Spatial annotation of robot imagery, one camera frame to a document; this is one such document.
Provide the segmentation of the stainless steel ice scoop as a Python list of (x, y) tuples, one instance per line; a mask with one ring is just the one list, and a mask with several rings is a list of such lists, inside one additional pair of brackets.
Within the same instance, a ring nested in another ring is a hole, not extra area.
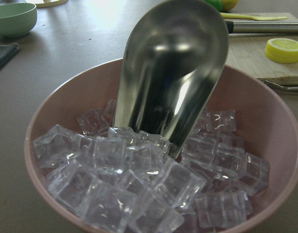
[(116, 127), (158, 134), (176, 159), (228, 56), (228, 29), (203, 0), (168, 0), (132, 30), (123, 56)]

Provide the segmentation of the pile of clear ice cubes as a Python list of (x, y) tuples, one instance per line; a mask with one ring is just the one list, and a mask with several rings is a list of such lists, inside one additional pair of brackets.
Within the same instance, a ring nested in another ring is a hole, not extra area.
[(112, 233), (216, 233), (247, 221), (270, 165), (244, 149), (235, 112), (205, 111), (181, 151), (158, 134), (113, 128), (115, 100), (33, 141), (51, 196)]

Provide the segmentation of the bamboo cutting board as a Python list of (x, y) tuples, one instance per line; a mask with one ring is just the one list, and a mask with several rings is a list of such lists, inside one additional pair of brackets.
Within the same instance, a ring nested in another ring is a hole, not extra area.
[[(262, 20), (225, 18), (233, 22), (298, 22), (293, 16), (287, 19)], [(227, 64), (247, 74), (263, 80), (272, 87), (298, 92), (298, 62), (283, 64), (265, 56), (265, 47), (269, 39), (289, 38), (298, 41), (298, 34), (273, 33), (231, 33), (229, 34), (229, 55)]]

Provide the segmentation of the steel muddler black tip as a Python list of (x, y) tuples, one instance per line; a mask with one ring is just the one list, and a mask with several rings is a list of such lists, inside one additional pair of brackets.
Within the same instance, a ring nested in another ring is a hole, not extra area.
[(298, 34), (298, 22), (233, 22), (225, 21), (231, 33)]

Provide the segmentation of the pink bowl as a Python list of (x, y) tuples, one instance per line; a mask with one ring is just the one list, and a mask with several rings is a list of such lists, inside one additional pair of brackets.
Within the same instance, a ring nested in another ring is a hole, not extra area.
[[(39, 167), (33, 141), (56, 124), (79, 132), (76, 118), (81, 113), (102, 107), (117, 96), (121, 68), (122, 60), (117, 59), (66, 81), (40, 105), (26, 133), (25, 162), (34, 186), (48, 205), (88, 233), (99, 233), (101, 229), (85, 224), (48, 193), (49, 169)], [(298, 122), (272, 89), (229, 66), (225, 66), (208, 108), (234, 109), (238, 114), (237, 134), (246, 140), (245, 149), (270, 163), (269, 185), (252, 198), (253, 214), (245, 223), (229, 229), (231, 233), (245, 233), (273, 215), (298, 182)]]

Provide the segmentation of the yellow plastic knife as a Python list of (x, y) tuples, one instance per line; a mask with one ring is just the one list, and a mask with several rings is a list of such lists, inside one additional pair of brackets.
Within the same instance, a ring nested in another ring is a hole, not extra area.
[(241, 14), (232, 14), (232, 13), (220, 13), (220, 15), (223, 18), (251, 19), (256, 21), (287, 19), (287, 17), (261, 17), (261, 16), (241, 15)]

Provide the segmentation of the green lime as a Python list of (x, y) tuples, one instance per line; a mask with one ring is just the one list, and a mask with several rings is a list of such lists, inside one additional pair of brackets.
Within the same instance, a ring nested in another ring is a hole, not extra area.
[(214, 7), (218, 12), (223, 10), (223, 4), (221, 0), (205, 0), (205, 2)]

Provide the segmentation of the lower yellow lemon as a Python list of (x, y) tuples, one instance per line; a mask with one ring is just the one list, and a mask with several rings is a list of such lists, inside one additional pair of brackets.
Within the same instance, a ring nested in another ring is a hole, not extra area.
[(237, 4), (238, 0), (221, 0), (222, 3), (222, 12), (228, 12), (232, 10)]

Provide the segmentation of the half lemon slice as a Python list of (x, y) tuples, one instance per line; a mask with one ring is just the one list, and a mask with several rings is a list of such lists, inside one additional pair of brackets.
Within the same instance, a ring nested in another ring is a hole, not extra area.
[(269, 39), (265, 56), (275, 62), (292, 64), (298, 62), (298, 41), (289, 38)]

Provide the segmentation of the cream serving tray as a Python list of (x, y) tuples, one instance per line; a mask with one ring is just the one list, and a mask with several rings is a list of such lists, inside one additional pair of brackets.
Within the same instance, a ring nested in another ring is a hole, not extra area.
[(36, 0), (34, 4), (38, 8), (47, 8), (47, 7), (59, 6), (67, 2), (68, 0)]

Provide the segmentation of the grey folded cloth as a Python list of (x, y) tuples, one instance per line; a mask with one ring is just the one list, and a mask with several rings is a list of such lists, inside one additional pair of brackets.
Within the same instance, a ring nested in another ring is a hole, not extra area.
[(17, 52), (19, 44), (12, 43), (9, 45), (0, 45), (0, 69), (5, 65)]

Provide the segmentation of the green bowl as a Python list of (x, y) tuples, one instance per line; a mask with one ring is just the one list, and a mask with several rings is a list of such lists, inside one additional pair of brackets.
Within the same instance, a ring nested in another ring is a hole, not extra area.
[(37, 22), (37, 8), (32, 3), (0, 5), (0, 36), (19, 37), (31, 31)]

